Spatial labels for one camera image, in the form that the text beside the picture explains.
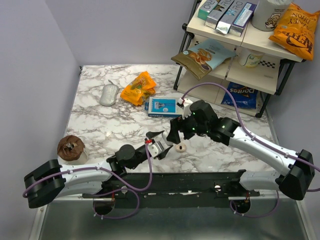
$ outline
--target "gray floor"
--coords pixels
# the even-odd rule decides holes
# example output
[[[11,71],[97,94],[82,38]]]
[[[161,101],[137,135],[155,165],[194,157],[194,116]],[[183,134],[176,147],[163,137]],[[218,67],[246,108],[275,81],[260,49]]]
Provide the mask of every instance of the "gray floor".
[[[253,200],[251,214],[266,213],[275,199]],[[117,210],[124,214],[130,210]],[[124,220],[94,217],[92,201],[59,201],[47,207],[41,240],[306,240],[297,204],[282,199],[271,216],[251,219],[223,208],[140,209]]]

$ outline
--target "small bin with brown liner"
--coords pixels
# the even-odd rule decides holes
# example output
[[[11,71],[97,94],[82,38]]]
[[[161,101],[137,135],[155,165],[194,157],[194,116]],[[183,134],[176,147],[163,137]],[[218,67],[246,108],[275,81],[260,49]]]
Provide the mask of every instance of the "small bin with brown liner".
[[[88,152],[82,140],[74,135],[62,138],[57,147],[60,158],[68,161],[71,165],[82,165],[87,162]]]

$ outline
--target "gray pouch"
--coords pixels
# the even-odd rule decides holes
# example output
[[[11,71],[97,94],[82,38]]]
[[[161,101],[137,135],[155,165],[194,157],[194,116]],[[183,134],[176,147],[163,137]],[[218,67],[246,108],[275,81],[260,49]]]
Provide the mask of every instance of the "gray pouch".
[[[102,90],[99,103],[103,106],[111,106],[115,104],[119,87],[109,80],[111,84],[105,85]]]

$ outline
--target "cable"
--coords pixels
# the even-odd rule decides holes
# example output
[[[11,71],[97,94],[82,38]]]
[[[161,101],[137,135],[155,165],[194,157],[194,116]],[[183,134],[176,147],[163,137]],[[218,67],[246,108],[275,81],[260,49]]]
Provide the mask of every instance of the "cable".
[[[232,210],[232,212],[234,214],[238,215],[238,216],[251,218],[251,219],[258,219],[258,218],[264,218],[264,217],[267,217],[267,216],[270,216],[271,214],[273,214],[279,207],[279,203],[280,203],[279,199],[280,199],[279,192],[276,191],[276,204],[275,204],[274,208],[270,212],[262,214],[262,215],[247,215],[247,214],[245,215],[243,213],[240,213],[237,210],[236,203],[234,201],[232,201],[232,200],[230,201],[230,205],[229,206],[230,206],[230,209]]]
[[[241,119],[240,113],[239,113],[239,109],[238,109],[238,107],[237,107],[236,100],[235,100],[234,96],[232,96],[232,94],[231,94],[224,86],[221,86],[220,84],[217,84],[217,83],[214,83],[214,82],[203,82],[203,83],[199,83],[199,84],[191,87],[189,90],[187,90],[187,91],[183,94],[182,100],[184,100],[185,96],[186,96],[191,90],[193,90],[193,89],[195,89],[195,88],[197,88],[197,87],[203,86],[203,85],[214,85],[214,86],[217,86],[217,87],[223,89],[223,90],[229,95],[229,97],[231,98],[232,103],[233,103],[233,105],[234,105],[235,112],[236,112],[236,116],[237,116],[237,118],[239,119],[239,123],[240,123],[243,131],[244,131],[249,137],[253,138],[254,136],[246,129],[244,123],[242,122],[242,119]],[[317,170],[318,172],[320,172],[320,167],[318,167],[318,166],[316,166],[316,165],[314,165],[314,164],[312,164],[312,163],[310,163],[310,162],[308,162],[308,161],[306,161],[306,160],[303,160],[303,159],[301,159],[301,158],[299,158],[299,157],[296,157],[296,156],[287,154],[286,152],[281,151],[281,150],[279,150],[279,149],[277,149],[277,148],[275,148],[275,147],[273,147],[273,146],[270,146],[269,144],[267,144],[267,143],[265,143],[265,142],[263,142],[263,141],[261,141],[261,140],[259,140],[259,139],[257,139],[257,138],[254,138],[254,141],[258,142],[259,144],[261,144],[261,145],[263,145],[263,146],[265,146],[265,147],[267,147],[267,148],[269,148],[269,149],[271,149],[271,150],[273,150],[273,151],[275,151],[275,152],[277,152],[277,153],[279,153],[279,154],[281,154],[281,155],[284,155],[284,156],[286,156],[286,157],[289,157],[289,158],[291,158],[291,159],[294,159],[294,160],[296,160],[296,161],[299,161],[299,162],[301,162],[301,163],[303,163],[303,164],[306,164],[306,165],[308,165],[309,167],[312,167],[312,168],[314,168],[315,170]],[[319,192],[319,191],[320,191],[320,188],[307,190],[307,192]]]
[[[93,210],[94,210],[94,214],[104,218],[104,219],[125,219],[125,218],[128,218],[132,215],[134,215],[138,209],[139,209],[139,205],[140,205],[140,199],[139,199],[139,196],[138,194],[135,192],[142,192],[142,191],[145,191],[147,190],[151,183],[152,183],[152,163],[151,163],[151,158],[150,158],[150,153],[149,153],[149,150],[148,150],[148,143],[146,142],[145,144],[145,152],[146,152],[146,157],[147,157],[147,160],[148,160],[148,164],[149,164],[149,170],[150,170],[150,175],[149,175],[149,182],[148,184],[144,187],[144,188],[137,188],[137,187],[134,187],[132,186],[131,184],[129,184],[128,182],[126,182],[125,180],[123,180],[120,176],[118,176],[117,174],[115,174],[114,172],[104,168],[104,167],[94,167],[94,166],[91,166],[91,167],[81,167],[81,168],[76,168],[76,169],[73,169],[73,170],[67,170],[67,171],[61,171],[61,172],[57,172],[57,173],[53,173],[51,175],[48,175],[48,176],[45,176],[44,178],[41,178],[40,180],[34,182],[33,184],[31,184],[29,187],[27,187],[25,189],[25,191],[23,192],[22,196],[24,198],[27,198],[28,197],[28,192],[34,188],[35,186],[37,186],[38,184],[48,180],[48,179],[51,179],[51,178],[54,178],[54,177],[57,177],[57,176],[60,176],[60,175],[63,175],[63,174],[70,174],[71,171],[72,172],[81,172],[81,171],[86,171],[86,170],[102,170],[102,171],[105,171],[107,173],[110,173],[112,174],[113,176],[115,176],[117,179],[119,179],[123,184],[125,184],[126,186],[130,187],[130,188],[127,188],[128,191],[132,192],[136,198],[137,198],[137,204],[136,204],[136,207],[135,207],[135,210],[127,215],[124,215],[124,216],[104,216],[104,215],[99,215],[97,214],[96,210],[95,210],[95,207],[93,207]],[[109,194],[112,194],[112,193],[115,193],[115,192],[119,192],[123,189],[116,189],[116,190],[113,190],[111,192],[107,192],[107,193],[102,193],[102,194],[94,194],[95,197],[101,197],[101,196],[106,196],[106,195],[109,195]]]
[[[128,217],[131,217],[131,216],[135,215],[139,210],[140,199],[139,199],[138,194],[135,191],[133,191],[132,189],[130,189],[130,188],[119,188],[117,190],[113,190],[111,192],[107,192],[107,193],[104,193],[104,194],[94,194],[94,196],[99,196],[99,197],[106,196],[106,195],[113,194],[113,193],[116,193],[116,192],[119,192],[119,191],[122,191],[122,190],[128,190],[128,191],[132,192],[136,197],[136,207],[132,212],[128,213],[127,215],[123,215],[123,216],[105,216],[105,215],[100,215],[96,211],[95,204],[93,204],[93,211],[94,211],[94,215],[93,216],[94,217],[95,216],[99,216],[99,217],[101,217],[101,220],[102,220],[102,219],[126,219]]]

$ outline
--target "chip bag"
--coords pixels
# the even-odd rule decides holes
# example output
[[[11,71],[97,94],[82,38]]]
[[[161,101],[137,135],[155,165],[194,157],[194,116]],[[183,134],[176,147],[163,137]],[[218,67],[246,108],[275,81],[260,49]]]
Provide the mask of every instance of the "chip bag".
[[[298,57],[312,61],[319,14],[320,11],[309,13],[291,3],[269,39]]]
[[[136,106],[142,105],[150,95],[156,93],[155,86],[155,81],[147,71],[144,71],[125,87],[120,97]]]

